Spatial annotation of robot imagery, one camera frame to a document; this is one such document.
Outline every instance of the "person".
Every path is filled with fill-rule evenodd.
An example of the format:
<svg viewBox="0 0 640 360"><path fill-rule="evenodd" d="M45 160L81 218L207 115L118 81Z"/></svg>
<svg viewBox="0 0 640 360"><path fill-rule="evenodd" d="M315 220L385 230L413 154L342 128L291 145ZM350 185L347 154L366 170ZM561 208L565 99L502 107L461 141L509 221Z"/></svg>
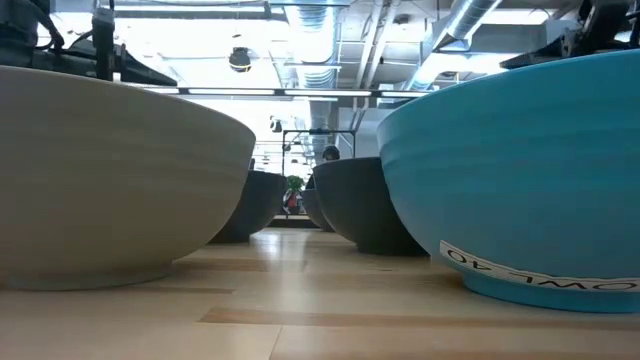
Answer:
<svg viewBox="0 0 640 360"><path fill-rule="evenodd" d="M322 152L322 159L324 161L334 161L340 160L340 150L335 145L327 146ZM309 177L309 181L307 181L307 186L305 186L306 190L315 189L316 182L313 179L313 174Z"/></svg>

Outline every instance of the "bowl 40 label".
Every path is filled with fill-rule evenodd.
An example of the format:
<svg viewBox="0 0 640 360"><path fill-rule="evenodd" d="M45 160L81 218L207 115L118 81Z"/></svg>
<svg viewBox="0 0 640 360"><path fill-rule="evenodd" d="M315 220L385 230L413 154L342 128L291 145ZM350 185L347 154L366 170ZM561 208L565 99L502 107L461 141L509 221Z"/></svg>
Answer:
<svg viewBox="0 0 640 360"><path fill-rule="evenodd" d="M572 278L523 271L471 255L444 240L440 241L440 254L469 270L519 284L560 290L640 292L640 278Z"/></svg>

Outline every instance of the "turquoise bowl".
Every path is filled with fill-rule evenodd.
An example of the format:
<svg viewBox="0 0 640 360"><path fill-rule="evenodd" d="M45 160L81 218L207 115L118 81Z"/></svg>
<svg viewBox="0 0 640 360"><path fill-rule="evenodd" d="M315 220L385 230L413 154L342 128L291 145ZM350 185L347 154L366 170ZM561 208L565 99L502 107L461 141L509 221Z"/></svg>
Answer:
<svg viewBox="0 0 640 360"><path fill-rule="evenodd" d="M640 311L640 51L556 61L416 99L378 128L392 202L467 287Z"/></svg>

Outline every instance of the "bowl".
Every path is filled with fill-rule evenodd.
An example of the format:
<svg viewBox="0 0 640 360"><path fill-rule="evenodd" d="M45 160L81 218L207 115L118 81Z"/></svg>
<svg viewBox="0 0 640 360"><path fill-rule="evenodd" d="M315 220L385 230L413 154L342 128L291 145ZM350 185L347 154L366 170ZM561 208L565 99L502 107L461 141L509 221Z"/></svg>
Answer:
<svg viewBox="0 0 640 360"><path fill-rule="evenodd" d="M318 194L316 189L307 189L302 191L302 203L304 209L307 211L307 216L312 223L316 224L320 229L327 232L333 232L333 228L324 217L322 209L320 209L320 202L318 202Z"/></svg>
<svg viewBox="0 0 640 360"><path fill-rule="evenodd" d="M177 98L0 67L0 273L69 290L147 281L218 232L255 136Z"/></svg>
<svg viewBox="0 0 640 360"><path fill-rule="evenodd" d="M391 204L380 158L336 160L313 168L322 213L333 229L376 255L424 255Z"/></svg>
<svg viewBox="0 0 640 360"><path fill-rule="evenodd" d="M639 311L638 61L634 50L526 67L389 115L378 143L409 232L479 293Z"/></svg>
<svg viewBox="0 0 640 360"><path fill-rule="evenodd" d="M249 242L251 234L264 229L282 208L287 178L280 174L249 171L240 202L211 243Z"/></svg>

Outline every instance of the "potted plant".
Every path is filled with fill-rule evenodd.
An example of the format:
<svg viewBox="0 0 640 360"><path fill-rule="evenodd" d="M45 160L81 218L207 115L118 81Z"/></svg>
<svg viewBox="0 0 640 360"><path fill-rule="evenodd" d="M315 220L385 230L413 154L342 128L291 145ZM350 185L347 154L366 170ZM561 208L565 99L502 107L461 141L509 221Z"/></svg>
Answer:
<svg viewBox="0 0 640 360"><path fill-rule="evenodd" d="M304 180L301 177L296 175L287 176L287 193L285 194L284 208L289 215L298 215L300 213L298 197L303 185Z"/></svg>

